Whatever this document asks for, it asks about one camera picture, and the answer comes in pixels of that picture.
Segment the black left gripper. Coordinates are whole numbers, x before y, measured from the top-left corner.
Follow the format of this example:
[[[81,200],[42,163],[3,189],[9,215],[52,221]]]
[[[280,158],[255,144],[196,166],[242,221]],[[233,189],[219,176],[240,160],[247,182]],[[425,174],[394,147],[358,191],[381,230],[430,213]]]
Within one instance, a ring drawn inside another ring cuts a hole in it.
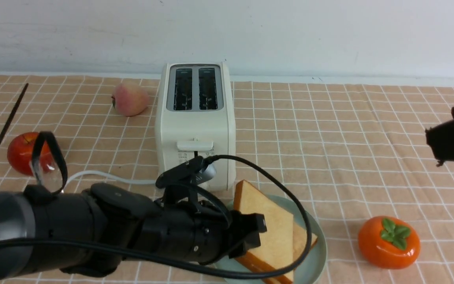
[[[132,248],[144,253],[203,265],[229,255],[238,258],[261,246],[260,234],[267,232],[263,214],[232,213],[225,218],[211,207],[180,201],[158,204],[136,199],[132,213],[139,219]]]

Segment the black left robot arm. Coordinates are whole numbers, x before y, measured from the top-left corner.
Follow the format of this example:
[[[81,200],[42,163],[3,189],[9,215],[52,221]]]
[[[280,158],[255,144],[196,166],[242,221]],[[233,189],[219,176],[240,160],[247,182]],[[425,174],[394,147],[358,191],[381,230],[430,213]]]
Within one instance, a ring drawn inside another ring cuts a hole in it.
[[[0,280],[59,269],[103,278],[123,261],[145,260],[197,273],[258,279],[267,273],[213,270],[261,245],[264,216],[211,202],[158,202],[107,183],[81,193],[39,185],[0,192]]]

